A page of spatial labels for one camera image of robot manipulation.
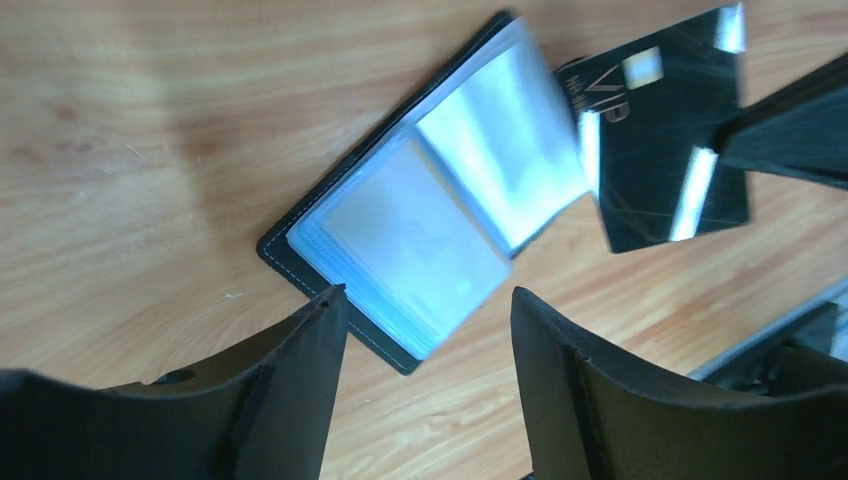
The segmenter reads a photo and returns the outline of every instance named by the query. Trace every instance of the open wallet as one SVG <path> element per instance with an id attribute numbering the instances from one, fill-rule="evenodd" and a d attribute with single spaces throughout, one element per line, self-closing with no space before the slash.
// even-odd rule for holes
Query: open wallet
<path id="1" fill-rule="evenodd" d="M 551 72 L 497 13 L 260 240 L 309 297 L 346 284 L 350 331 L 411 373 L 591 192 L 625 252 L 748 221 L 709 149 L 738 114 L 741 5 Z"/>

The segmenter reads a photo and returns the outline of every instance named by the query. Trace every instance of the wooden surface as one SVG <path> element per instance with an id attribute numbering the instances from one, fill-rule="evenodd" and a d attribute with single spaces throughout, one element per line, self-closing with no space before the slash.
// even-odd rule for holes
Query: wooden surface
<path id="1" fill-rule="evenodd" d="M 715 5 L 514 3 L 554 66 Z M 255 242 L 501 5 L 4 2 L 0 366 L 150 381 L 292 312 L 304 298 Z M 747 101 L 848 45 L 844 0 L 746 9 Z M 350 338 L 322 476 L 528 472 L 515 285 L 687 372 L 848 272 L 845 193 L 764 175 L 752 189 L 752 226 L 620 256 L 584 197 L 411 377 Z"/>

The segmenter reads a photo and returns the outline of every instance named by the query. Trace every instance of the black pointed object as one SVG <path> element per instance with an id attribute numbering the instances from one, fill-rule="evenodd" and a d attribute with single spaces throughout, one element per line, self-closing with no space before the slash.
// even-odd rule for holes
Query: black pointed object
<path id="1" fill-rule="evenodd" d="M 347 335 L 343 287 L 198 363 L 91 390 L 0 370 L 3 478 L 318 478 Z"/>
<path id="2" fill-rule="evenodd" d="M 767 398 L 659 368 L 528 290 L 512 341 L 535 478 L 848 478 L 848 386 Z"/>
<path id="3" fill-rule="evenodd" d="M 746 108 L 714 144 L 722 165 L 848 190 L 848 53 Z"/>

